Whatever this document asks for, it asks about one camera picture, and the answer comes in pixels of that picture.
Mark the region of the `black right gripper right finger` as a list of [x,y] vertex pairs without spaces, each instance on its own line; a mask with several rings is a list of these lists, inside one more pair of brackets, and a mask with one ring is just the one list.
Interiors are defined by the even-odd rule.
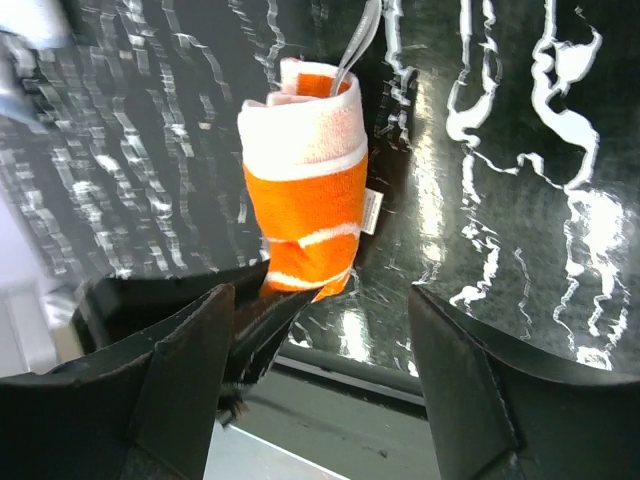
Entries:
[[419,285],[408,315],[442,478],[638,478],[637,376],[547,353]]

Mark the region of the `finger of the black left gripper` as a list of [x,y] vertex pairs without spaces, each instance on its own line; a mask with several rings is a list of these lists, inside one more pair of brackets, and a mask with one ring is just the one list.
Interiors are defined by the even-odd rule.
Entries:
[[247,410],[243,395],[268,373],[293,323],[315,297],[314,290],[260,297],[235,313],[217,406],[220,424],[231,424]]

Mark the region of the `light blue towel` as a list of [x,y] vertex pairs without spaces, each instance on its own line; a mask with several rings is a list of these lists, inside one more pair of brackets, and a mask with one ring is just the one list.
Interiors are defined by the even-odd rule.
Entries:
[[36,53],[57,49],[71,40],[72,31],[60,1],[1,3],[1,114],[41,127]]

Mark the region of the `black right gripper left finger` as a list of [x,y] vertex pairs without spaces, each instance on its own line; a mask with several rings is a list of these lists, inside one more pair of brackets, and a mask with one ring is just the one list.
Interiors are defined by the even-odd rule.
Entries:
[[2,378],[2,478],[203,478],[234,294],[220,285],[46,374]]

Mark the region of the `orange and white towel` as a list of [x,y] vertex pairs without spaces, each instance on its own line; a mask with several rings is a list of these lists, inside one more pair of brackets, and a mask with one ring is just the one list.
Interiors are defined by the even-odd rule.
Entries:
[[338,65],[284,58],[281,86],[238,114],[242,166],[268,247],[263,296],[348,283],[364,230],[368,138],[353,65],[382,13],[369,1]]

